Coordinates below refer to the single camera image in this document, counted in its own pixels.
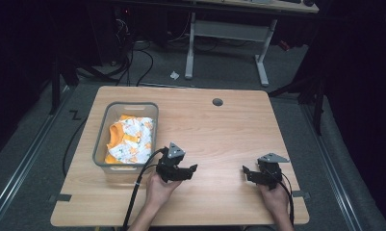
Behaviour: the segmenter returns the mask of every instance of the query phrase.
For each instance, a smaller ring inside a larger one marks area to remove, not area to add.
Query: plastic bin
[[[157,124],[159,117],[159,108],[156,104],[150,102],[132,103],[132,102],[113,102],[106,108],[100,125],[99,134],[93,149],[93,161],[102,167],[105,173],[109,174],[128,174],[140,173],[144,164],[107,164],[105,157],[108,154],[107,144],[110,142],[110,126],[118,122],[122,115],[136,117],[150,117],[153,119],[151,153],[156,148]]]

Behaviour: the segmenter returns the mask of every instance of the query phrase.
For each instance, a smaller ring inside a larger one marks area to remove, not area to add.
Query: towel
[[[122,115],[110,127],[107,164],[144,164],[151,155],[153,119]]]

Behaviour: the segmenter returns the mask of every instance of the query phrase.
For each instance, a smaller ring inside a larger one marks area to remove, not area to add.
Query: metal leg
[[[192,22],[190,29],[190,47],[189,53],[187,54],[187,63],[186,63],[186,79],[193,78],[193,39],[195,33],[195,13],[192,13]]]
[[[271,37],[273,36],[274,28],[276,27],[276,23],[277,23],[277,19],[274,19],[271,22],[270,27],[269,27],[268,32],[267,32],[267,37],[266,37],[265,42],[264,42],[264,46],[262,48],[262,52],[260,55],[255,56],[255,61],[256,61],[256,65],[258,67],[258,72],[259,72],[259,78],[261,79],[261,84],[263,87],[267,87],[269,85],[268,76],[267,76],[267,73],[265,71],[265,66],[264,66],[264,58],[267,54],[268,47],[270,45],[270,40],[271,40]]]

